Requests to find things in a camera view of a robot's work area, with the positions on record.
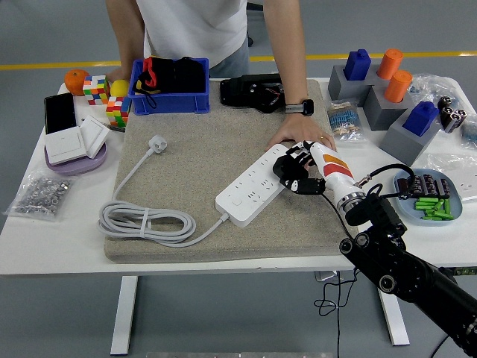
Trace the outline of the person's left hand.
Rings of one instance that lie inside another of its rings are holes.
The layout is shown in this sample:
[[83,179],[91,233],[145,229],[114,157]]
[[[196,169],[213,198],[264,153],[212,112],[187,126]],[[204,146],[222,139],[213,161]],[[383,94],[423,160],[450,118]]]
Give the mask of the person's left hand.
[[277,132],[271,137],[265,149],[284,141],[312,141],[320,142],[327,148],[336,151],[335,141],[322,129],[311,116],[299,113],[288,113]]

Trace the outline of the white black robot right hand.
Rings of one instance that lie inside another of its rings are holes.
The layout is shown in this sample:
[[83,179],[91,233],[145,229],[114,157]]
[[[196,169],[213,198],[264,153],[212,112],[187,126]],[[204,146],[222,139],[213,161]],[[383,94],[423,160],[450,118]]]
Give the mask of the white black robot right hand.
[[277,159],[273,172],[282,185],[297,194],[320,195],[332,190],[336,206],[365,196],[338,153],[319,142],[292,146]]

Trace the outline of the person's right hand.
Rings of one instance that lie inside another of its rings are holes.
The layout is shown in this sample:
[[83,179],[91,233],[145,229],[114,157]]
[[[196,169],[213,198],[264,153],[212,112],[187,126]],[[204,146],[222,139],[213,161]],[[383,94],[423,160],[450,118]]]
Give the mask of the person's right hand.
[[114,70],[106,74],[106,78],[110,83],[113,83],[118,80],[130,81],[131,70],[123,69],[121,67],[115,68]]

